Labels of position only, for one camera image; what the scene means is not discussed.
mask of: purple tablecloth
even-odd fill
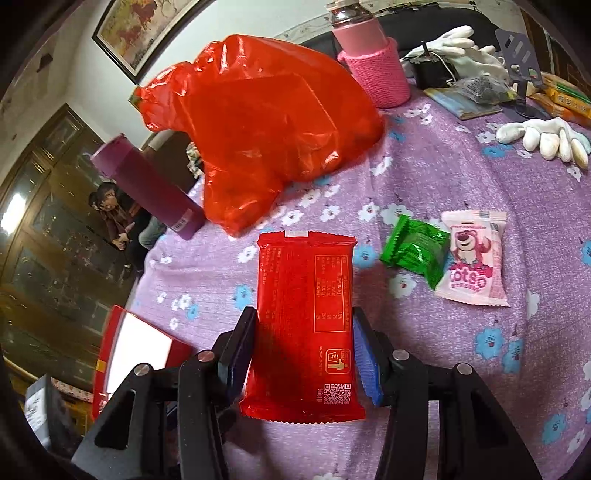
[[[243,307],[256,305],[260,232],[354,235],[353,304],[396,348],[423,362],[472,364],[544,479],[555,480],[591,434],[589,179],[577,167],[522,150],[520,142],[499,145],[495,131],[508,122],[503,114],[461,122],[415,90],[410,102],[384,115],[387,134],[364,162],[294,185],[243,237],[229,238],[208,224],[188,242],[171,232],[161,238],[148,255],[132,311],[209,348]],[[191,191],[198,203],[202,191],[201,184]],[[508,212],[503,278],[510,308],[437,298],[422,277],[379,262],[399,214],[438,224],[442,211],[460,209]],[[388,409],[360,397],[365,421],[239,419],[224,447],[232,478],[373,478]],[[434,478],[433,462],[428,470]]]

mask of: person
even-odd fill
[[[105,181],[90,194],[89,205],[100,212],[114,246],[125,252],[128,264],[138,272],[166,226],[150,215],[113,182]]]

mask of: jeans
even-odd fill
[[[138,235],[139,244],[147,250],[152,250],[156,240],[166,231],[166,225],[156,217],[152,217],[148,226]]]

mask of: white glove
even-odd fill
[[[481,75],[491,75],[499,80],[507,80],[508,74],[504,65],[492,54],[495,52],[494,46],[478,48],[474,41],[469,37],[474,35],[472,27],[467,25],[457,27],[444,33],[441,37],[427,42],[429,51],[445,57],[454,65],[459,78],[472,78]],[[412,49],[401,60],[406,62],[408,59],[414,59],[424,55],[423,46]]]
[[[496,132],[496,140],[507,144],[523,137],[523,147],[531,152],[540,146],[540,153],[546,160],[556,154],[564,163],[572,160],[580,167],[587,168],[591,144],[583,134],[575,132],[561,118],[539,120],[534,118],[522,124],[506,124]]]

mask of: cartoon bear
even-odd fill
[[[455,248],[452,249],[452,254],[456,261],[465,264],[483,264],[482,254],[490,251],[492,247],[491,240],[487,237],[482,238],[482,242],[478,240],[476,230],[462,230],[456,232],[453,241]]]

